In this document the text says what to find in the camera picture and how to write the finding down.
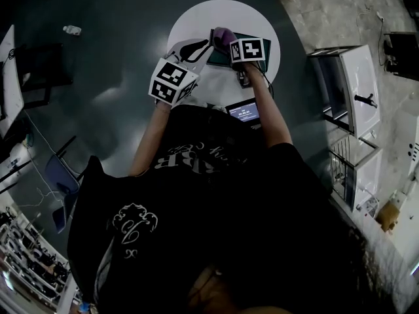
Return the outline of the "black faucet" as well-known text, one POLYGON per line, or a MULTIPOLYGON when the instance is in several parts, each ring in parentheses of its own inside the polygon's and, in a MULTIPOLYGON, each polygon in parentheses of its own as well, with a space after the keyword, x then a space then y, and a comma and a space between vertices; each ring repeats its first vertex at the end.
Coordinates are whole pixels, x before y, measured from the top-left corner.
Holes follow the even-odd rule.
POLYGON ((370 94, 368 97, 363 97, 363 96, 359 96, 359 95, 356 94, 354 96, 354 100, 358 101, 358 102, 361 102, 361 103, 364 103, 366 105, 369 105, 369 106, 374 107, 375 109, 377 109, 378 105, 374 101, 373 97, 374 97, 374 94, 370 94))

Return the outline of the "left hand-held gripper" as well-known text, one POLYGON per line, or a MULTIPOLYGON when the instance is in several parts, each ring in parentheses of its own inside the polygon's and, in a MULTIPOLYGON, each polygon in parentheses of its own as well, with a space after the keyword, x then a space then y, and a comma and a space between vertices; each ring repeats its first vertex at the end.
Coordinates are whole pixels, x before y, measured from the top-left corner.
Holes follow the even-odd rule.
POLYGON ((149 95, 168 105, 178 105, 192 94, 213 50, 208 39, 188 39, 174 44, 157 63, 149 95))

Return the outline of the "purple cloth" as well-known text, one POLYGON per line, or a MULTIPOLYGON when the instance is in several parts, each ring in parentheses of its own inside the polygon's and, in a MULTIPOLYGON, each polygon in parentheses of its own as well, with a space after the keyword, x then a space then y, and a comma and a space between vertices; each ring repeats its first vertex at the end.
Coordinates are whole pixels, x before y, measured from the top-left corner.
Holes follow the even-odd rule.
POLYGON ((213 31, 214 49, 224 54, 230 54, 230 43, 236 40, 236 35, 228 28, 216 27, 213 31))

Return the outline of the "black frame glass cabinet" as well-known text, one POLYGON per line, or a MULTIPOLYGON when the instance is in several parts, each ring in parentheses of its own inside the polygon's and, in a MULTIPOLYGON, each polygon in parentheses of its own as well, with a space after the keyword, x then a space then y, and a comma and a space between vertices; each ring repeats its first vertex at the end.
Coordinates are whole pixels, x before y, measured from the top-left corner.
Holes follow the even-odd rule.
POLYGON ((42 99, 24 103, 23 110, 48 105, 54 87, 73 83, 64 69, 63 47, 62 43, 54 43, 36 48, 21 46, 14 49, 20 91, 45 91, 42 99))

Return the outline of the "blue chair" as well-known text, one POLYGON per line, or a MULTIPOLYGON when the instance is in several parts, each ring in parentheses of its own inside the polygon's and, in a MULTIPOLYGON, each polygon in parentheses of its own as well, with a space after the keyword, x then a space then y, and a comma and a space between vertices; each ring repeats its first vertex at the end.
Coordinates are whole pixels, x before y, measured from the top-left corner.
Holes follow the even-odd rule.
POLYGON ((74 135, 58 151, 52 151, 52 156, 45 167, 47 179, 64 197, 62 206, 52 212, 52 219, 59 234, 62 233, 67 226, 79 195, 81 187, 80 181, 84 177, 84 171, 78 175, 74 174, 69 166, 64 163, 66 149, 74 140, 76 140, 76 138, 77 136, 74 135))

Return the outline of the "white shelf of devices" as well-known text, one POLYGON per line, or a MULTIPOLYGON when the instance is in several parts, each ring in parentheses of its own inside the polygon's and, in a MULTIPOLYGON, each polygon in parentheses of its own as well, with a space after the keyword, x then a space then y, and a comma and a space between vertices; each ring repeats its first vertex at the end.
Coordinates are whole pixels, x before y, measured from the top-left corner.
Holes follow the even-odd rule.
POLYGON ((0 207, 0 304, 24 314, 77 314, 69 263, 22 213, 0 207))

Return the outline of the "white appliance with round holes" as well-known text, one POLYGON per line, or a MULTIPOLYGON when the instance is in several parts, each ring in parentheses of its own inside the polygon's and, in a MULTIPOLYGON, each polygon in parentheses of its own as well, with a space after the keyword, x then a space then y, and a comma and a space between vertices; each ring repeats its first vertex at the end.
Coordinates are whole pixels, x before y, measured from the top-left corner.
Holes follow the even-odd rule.
POLYGON ((408 154, 408 179, 419 180, 419 115, 408 115, 407 129, 407 154, 408 154))

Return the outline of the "white cabinet with metal rack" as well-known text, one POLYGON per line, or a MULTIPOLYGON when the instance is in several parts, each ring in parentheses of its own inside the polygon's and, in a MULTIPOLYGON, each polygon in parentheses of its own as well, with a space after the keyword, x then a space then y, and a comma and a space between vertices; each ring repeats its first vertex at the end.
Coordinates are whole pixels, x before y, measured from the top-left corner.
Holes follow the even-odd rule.
POLYGON ((349 207, 376 201, 382 149, 366 137, 345 135, 329 147, 333 190, 349 207))

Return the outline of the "person's left forearm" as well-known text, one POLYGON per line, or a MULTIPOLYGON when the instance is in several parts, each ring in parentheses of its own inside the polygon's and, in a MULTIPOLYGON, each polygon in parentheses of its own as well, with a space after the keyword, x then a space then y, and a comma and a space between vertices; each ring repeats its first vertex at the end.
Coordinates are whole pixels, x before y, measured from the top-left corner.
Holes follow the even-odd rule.
POLYGON ((129 176, 139 176, 147 171, 160 147, 166 125, 170 116, 171 106, 158 101, 155 104, 150 122, 136 150, 129 176))

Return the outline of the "person's right forearm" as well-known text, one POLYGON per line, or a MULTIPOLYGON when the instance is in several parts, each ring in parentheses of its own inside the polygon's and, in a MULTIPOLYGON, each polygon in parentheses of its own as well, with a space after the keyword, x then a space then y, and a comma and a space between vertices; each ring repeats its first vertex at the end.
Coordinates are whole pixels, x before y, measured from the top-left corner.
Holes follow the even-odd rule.
POLYGON ((263 74, 253 63, 245 62, 243 66, 253 88, 267 147, 270 148, 281 143, 292 145, 293 142, 287 124, 270 95, 263 74))

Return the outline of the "black frame table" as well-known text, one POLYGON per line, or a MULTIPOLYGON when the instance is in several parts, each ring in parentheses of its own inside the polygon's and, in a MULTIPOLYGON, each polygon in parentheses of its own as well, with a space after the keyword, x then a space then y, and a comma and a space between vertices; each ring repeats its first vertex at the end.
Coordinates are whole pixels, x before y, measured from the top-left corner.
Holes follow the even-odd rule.
POLYGON ((419 82, 419 31, 391 32, 386 34, 384 55, 385 70, 398 77, 419 82))

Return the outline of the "person's black printed shirt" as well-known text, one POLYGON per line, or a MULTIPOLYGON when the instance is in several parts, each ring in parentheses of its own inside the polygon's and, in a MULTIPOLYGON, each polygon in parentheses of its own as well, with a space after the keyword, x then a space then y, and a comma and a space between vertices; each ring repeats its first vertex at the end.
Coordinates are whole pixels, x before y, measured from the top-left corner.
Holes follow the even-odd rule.
POLYGON ((182 314, 208 266, 241 308, 367 310, 355 234, 297 149, 192 105, 170 113, 144 174, 115 178, 89 159, 67 255, 101 314, 182 314))

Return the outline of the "white vanity cabinet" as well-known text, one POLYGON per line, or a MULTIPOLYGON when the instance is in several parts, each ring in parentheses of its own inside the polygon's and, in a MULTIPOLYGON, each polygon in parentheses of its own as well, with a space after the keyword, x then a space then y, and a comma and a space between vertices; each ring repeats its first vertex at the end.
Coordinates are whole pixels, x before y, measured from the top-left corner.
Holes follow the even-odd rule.
POLYGON ((354 96, 379 95, 369 46, 336 46, 317 49, 308 55, 323 99, 326 121, 363 137, 380 122, 380 109, 354 100, 354 96))

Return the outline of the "dark green box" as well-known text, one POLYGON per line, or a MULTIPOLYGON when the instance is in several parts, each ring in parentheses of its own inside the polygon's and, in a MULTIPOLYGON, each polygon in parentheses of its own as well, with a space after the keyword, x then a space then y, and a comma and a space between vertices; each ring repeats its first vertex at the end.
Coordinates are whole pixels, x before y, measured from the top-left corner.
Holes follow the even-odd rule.
MULTIPOLYGON (((242 33, 234 33, 238 39, 252 39, 254 36, 246 35, 242 33)), ((270 49, 271 49, 271 40, 263 39, 264 44, 264 54, 265 61, 262 61, 259 65, 264 73, 268 71, 269 59, 270 59, 270 49)), ((218 49, 214 48, 211 56, 207 61, 208 65, 214 65, 218 67, 230 67, 230 56, 227 56, 223 52, 220 52, 218 49)))

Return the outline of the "small black display screen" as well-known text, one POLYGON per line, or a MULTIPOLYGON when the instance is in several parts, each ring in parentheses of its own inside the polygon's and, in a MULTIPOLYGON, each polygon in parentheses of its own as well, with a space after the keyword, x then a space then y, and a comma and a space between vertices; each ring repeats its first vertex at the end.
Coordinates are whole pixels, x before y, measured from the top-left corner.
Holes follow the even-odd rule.
POLYGON ((227 113, 252 129, 258 129, 260 116, 255 98, 247 99, 225 107, 227 113))

